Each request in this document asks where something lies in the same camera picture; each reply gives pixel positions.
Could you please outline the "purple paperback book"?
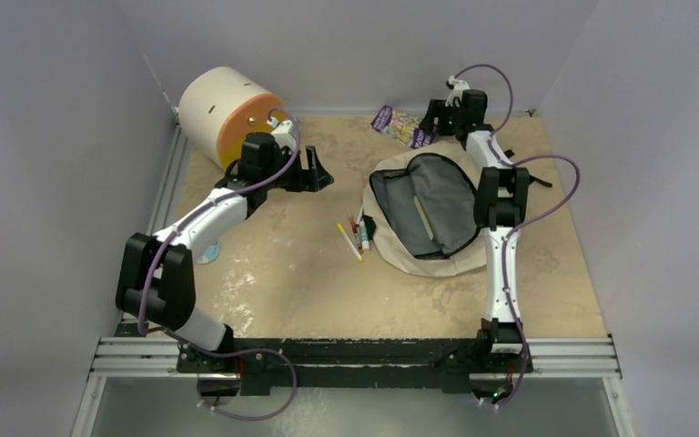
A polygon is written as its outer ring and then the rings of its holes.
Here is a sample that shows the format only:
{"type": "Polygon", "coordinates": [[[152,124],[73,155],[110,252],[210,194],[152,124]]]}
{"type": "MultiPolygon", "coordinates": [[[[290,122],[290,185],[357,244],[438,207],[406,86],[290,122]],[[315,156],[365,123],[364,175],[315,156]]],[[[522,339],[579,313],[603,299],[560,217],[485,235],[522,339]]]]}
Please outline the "purple paperback book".
{"type": "Polygon", "coordinates": [[[395,139],[409,149],[417,149],[438,140],[435,133],[426,132],[420,128],[421,121],[421,117],[385,105],[370,121],[370,128],[395,139]]]}

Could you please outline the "beige canvas backpack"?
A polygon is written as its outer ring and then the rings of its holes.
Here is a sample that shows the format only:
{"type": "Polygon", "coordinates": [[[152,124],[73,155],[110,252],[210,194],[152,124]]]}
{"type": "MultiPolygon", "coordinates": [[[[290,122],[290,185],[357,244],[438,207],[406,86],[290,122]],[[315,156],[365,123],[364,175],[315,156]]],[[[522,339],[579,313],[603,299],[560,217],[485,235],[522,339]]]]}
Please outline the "beige canvas backpack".
{"type": "Polygon", "coordinates": [[[380,256],[405,273],[431,278],[486,266],[473,206],[480,167],[458,143],[439,141],[381,161],[363,193],[363,220],[380,256]],[[434,233],[429,240],[413,198],[434,233]]]}

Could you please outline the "green activity book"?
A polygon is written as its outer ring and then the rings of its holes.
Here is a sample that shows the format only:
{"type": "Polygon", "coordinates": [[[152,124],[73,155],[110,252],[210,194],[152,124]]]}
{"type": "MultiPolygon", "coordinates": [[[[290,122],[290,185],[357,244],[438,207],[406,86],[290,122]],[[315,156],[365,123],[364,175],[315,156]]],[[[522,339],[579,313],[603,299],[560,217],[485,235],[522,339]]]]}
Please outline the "green activity book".
{"type": "Polygon", "coordinates": [[[431,222],[425,208],[423,207],[423,204],[421,203],[420,198],[418,196],[414,196],[413,201],[418,211],[418,214],[420,215],[420,219],[423,223],[429,240],[434,240],[434,233],[431,227],[431,222]]]}

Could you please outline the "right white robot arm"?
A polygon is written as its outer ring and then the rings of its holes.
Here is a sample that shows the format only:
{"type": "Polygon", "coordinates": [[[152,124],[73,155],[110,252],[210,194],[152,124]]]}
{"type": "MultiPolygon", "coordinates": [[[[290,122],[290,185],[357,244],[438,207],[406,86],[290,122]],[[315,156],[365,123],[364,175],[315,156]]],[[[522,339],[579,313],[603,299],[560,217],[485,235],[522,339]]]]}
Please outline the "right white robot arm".
{"type": "Polygon", "coordinates": [[[474,357],[495,371],[509,359],[527,359],[517,297],[516,249],[527,211],[531,175],[517,168],[498,146],[496,130],[485,122],[488,96],[469,86],[451,85],[444,99],[432,99],[420,128],[452,136],[480,167],[473,217],[486,249],[487,307],[474,357]]]}

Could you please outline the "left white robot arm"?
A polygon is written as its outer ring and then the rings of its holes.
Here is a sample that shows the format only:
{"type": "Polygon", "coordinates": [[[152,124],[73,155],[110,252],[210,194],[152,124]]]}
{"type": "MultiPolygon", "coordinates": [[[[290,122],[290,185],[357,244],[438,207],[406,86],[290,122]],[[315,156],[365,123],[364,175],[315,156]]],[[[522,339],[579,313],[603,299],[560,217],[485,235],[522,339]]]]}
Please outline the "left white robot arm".
{"type": "Polygon", "coordinates": [[[127,240],[116,307],[136,318],[141,334],[161,328],[199,350],[211,371],[226,371],[235,360],[234,332],[198,306],[199,256],[256,212],[272,189],[319,192],[333,181],[315,147],[302,147],[295,135],[247,135],[240,157],[198,206],[152,235],[127,240]]]}

